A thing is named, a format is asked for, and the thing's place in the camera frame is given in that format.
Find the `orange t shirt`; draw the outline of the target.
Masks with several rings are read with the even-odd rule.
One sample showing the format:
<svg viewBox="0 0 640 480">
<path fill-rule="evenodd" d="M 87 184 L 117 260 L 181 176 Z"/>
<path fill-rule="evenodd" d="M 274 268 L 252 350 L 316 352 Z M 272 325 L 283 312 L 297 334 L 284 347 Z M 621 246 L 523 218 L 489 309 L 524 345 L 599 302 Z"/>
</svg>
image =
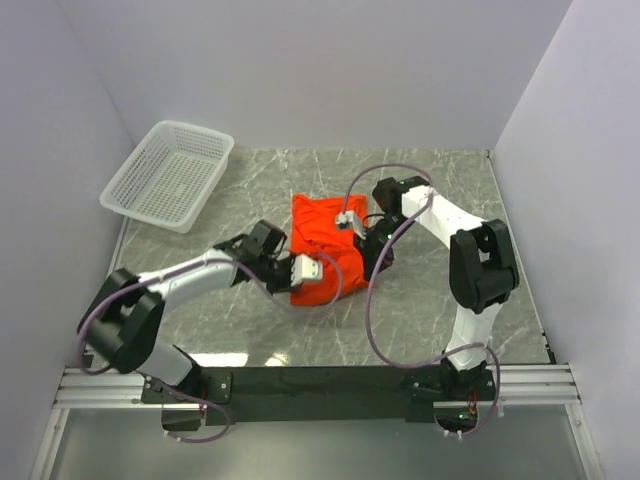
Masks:
<svg viewBox="0 0 640 480">
<path fill-rule="evenodd" d="M 320 306 L 329 303 L 338 288 L 346 296 L 368 286 L 360 253 L 353 245 L 353 232 L 340 231 L 335 223 L 342 206 L 341 197 L 311 199 L 303 194 L 292 197 L 290 251 L 314 259 L 324 253 L 329 258 L 321 260 L 322 281 L 304 284 L 291 293 L 291 305 Z"/>
</svg>

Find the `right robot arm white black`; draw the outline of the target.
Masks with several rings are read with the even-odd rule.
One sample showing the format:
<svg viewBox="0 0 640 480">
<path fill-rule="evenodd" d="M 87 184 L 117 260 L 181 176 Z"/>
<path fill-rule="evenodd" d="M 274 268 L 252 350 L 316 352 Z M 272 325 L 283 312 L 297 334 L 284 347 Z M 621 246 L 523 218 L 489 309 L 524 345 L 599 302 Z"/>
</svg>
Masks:
<svg viewBox="0 0 640 480">
<path fill-rule="evenodd" d="M 449 251 L 448 281 L 457 307 L 447 357 L 432 368 L 434 385 L 452 399 L 460 399 L 483 380 L 488 345 L 495 319 L 520 283 L 511 235 L 500 219 L 483 220 L 456 206 L 420 176 L 378 181 L 373 197 L 381 218 L 366 227 L 355 212 L 336 216 L 339 229 L 353 229 L 353 245 L 361 255 L 364 278 L 394 261 L 392 245 L 413 225 L 433 234 Z"/>
</svg>

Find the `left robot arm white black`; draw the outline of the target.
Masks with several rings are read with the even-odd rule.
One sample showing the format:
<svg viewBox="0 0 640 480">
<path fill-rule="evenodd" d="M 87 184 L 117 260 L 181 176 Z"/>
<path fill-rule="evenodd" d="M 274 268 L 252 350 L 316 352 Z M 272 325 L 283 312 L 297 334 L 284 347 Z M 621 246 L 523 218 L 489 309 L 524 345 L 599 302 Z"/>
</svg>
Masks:
<svg viewBox="0 0 640 480">
<path fill-rule="evenodd" d="M 158 339 L 160 324 L 177 307 L 205 293 L 255 279 L 270 294 L 291 292 L 317 268 L 300 254 L 279 256 L 286 234 L 261 220 L 248 234 L 218 243 L 201 256 L 156 272 L 112 272 L 78 327 L 89 345 L 118 372 L 133 371 L 164 383 L 176 401 L 203 398 L 201 366 L 180 348 Z"/>
</svg>

